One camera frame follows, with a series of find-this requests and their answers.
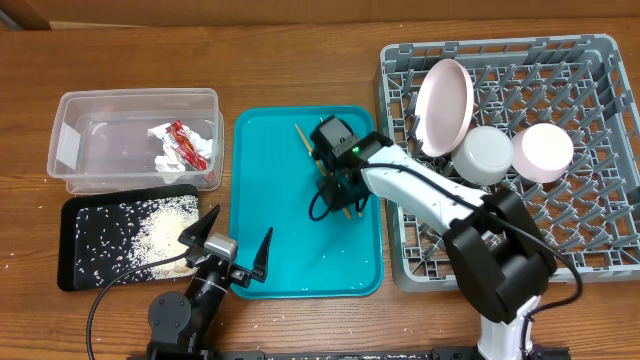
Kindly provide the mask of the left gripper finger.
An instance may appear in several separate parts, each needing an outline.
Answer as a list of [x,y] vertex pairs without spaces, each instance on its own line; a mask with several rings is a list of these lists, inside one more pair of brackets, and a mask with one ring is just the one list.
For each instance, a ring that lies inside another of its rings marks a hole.
[[203,247],[204,242],[207,240],[216,222],[219,212],[220,206],[216,205],[198,221],[185,228],[181,232],[178,241],[189,247]]
[[270,227],[268,229],[256,253],[256,256],[253,262],[253,269],[252,269],[253,280],[264,282],[267,278],[269,248],[270,248],[270,244],[273,236],[273,230],[274,230],[273,227]]

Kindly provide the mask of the grey bowl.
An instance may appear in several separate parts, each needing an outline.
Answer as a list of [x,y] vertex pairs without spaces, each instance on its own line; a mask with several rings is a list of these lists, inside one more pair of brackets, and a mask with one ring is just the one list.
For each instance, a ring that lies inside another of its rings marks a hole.
[[452,163],[467,182],[493,185],[505,177],[513,156],[507,135],[494,127],[480,126],[470,130],[452,152]]

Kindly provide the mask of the large white plate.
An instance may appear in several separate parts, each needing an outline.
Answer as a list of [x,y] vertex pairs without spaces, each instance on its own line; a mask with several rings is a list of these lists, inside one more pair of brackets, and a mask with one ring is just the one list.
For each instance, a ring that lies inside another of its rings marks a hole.
[[421,151],[439,157],[456,148],[469,128],[473,106],[468,71],[452,59],[437,62],[421,84],[414,111]]

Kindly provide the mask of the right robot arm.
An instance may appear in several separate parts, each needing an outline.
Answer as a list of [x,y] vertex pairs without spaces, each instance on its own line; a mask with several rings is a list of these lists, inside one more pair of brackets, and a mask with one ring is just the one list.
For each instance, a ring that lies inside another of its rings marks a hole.
[[326,176],[316,198],[329,211],[361,209],[376,195],[423,221],[443,240],[457,285],[481,316],[476,359],[529,359],[533,312],[557,269],[520,197],[487,194],[428,169],[390,138],[359,137],[331,116],[310,135]]

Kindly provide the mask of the red snack wrapper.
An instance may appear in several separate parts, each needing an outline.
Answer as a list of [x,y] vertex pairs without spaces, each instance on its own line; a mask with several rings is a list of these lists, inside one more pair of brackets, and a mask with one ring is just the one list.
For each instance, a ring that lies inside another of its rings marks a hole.
[[197,152],[180,121],[170,124],[166,128],[166,134],[170,148],[191,167],[198,171],[204,171],[207,169],[207,160]]

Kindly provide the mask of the wooden chopstick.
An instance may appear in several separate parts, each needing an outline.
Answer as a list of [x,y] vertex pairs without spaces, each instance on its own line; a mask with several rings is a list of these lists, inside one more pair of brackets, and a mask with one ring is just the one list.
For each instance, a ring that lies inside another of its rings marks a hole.
[[[300,129],[300,127],[299,127],[299,125],[297,123],[294,123],[294,125],[295,125],[295,128],[296,128],[296,130],[297,130],[302,142],[304,143],[305,147],[307,148],[309,156],[313,159],[312,147],[311,147],[307,137],[302,132],[302,130]],[[315,164],[316,164],[317,168],[319,169],[320,173],[322,174],[322,176],[326,176],[327,173],[326,173],[323,165],[321,164],[321,162],[319,160],[314,160],[314,159],[313,159],[313,161],[315,162]],[[350,214],[350,212],[349,212],[349,210],[347,208],[343,208],[343,212],[344,212],[344,214],[345,214],[347,219],[349,219],[349,220],[352,219],[351,214]]]
[[364,145],[362,138],[358,136],[345,120],[329,116],[313,130],[310,136],[313,142],[312,155],[323,165],[327,175],[336,173],[354,173],[363,162]]

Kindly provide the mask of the pink bowl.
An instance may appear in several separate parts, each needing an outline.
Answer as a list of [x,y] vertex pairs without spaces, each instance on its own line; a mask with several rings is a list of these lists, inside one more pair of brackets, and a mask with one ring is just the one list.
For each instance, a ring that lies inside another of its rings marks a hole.
[[569,135],[550,123],[539,123],[512,138],[515,171],[529,181],[551,183],[568,169],[574,145]]

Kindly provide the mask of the white napkin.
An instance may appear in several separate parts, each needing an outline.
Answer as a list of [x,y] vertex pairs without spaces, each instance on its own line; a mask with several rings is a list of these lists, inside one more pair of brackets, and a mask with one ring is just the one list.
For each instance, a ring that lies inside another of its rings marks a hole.
[[[167,142],[166,128],[172,123],[164,123],[147,130],[147,136],[149,138],[155,138],[159,140],[161,142],[163,150],[163,154],[157,155],[154,159],[156,171],[162,173],[178,173],[185,172],[187,170],[198,171],[191,167],[174,150],[170,148]],[[212,139],[205,139],[197,132],[191,130],[187,125],[184,125],[183,123],[182,125],[187,133],[189,140],[193,143],[197,152],[207,160],[209,166],[213,155],[217,151],[214,141]]]

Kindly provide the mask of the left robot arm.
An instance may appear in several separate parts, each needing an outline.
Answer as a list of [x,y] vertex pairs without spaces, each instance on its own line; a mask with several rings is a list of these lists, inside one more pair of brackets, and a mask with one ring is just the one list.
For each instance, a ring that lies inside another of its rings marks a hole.
[[247,269],[235,263],[237,241],[212,231],[219,212],[220,207],[215,206],[178,238],[188,247],[186,265],[195,273],[185,292],[163,293],[150,305],[148,359],[225,359],[225,354],[207,343],[222,300],[233,284],[247,288],[253,281],[266,280],[273,230],[267,230],[253,267]]

